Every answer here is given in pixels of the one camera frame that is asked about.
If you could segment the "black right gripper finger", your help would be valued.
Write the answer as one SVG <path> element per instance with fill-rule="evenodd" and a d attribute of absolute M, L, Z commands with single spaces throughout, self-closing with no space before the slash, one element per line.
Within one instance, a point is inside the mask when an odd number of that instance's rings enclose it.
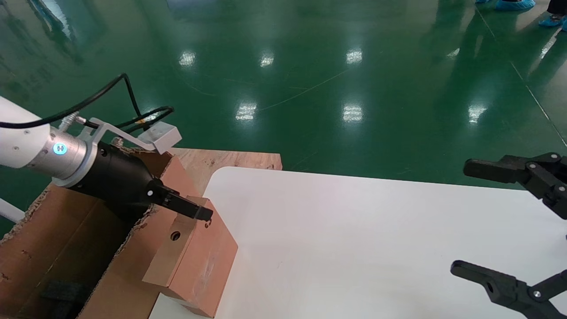
<path fill-rule="evenodd" d="M 553 297 L 567 290 L 566 270 L 535 285 L 465 261 L 452 262 L 451 274 L 482 285 L 492 303 L 519 312 L 527 319 L 566 318 L 551 303 Z"/>
<path fill-rule="evenodd" d="M 498 183 L 518 183 L 559 218 L 567 218 L 567 158 L 558 153 L 536 157 L 505 155 L 498 161 L 470 158 L 463 174 Z"/>

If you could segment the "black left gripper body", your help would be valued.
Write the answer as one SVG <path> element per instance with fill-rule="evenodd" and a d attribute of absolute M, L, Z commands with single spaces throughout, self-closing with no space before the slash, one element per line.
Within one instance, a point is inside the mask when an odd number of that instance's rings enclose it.
<path fill-rule="evenodd" d="M 124 222 L 136 222 L 151 204 L 164 202 L 163 183 L 139 157 L 102 142 L 96 155 L 86 175 L 69 189 L 102 200 Z"/>

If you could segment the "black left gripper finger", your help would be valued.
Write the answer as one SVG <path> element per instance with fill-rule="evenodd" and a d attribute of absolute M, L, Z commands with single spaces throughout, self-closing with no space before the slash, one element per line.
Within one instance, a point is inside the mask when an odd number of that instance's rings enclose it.
<path fill-rule="evenodd" d="M 160 179 L 151 181 L 151 203 L 195 220 L 210 222 L 213 216 L 213 210 L 183 198 L 180 192 L 165 186 Z"/>

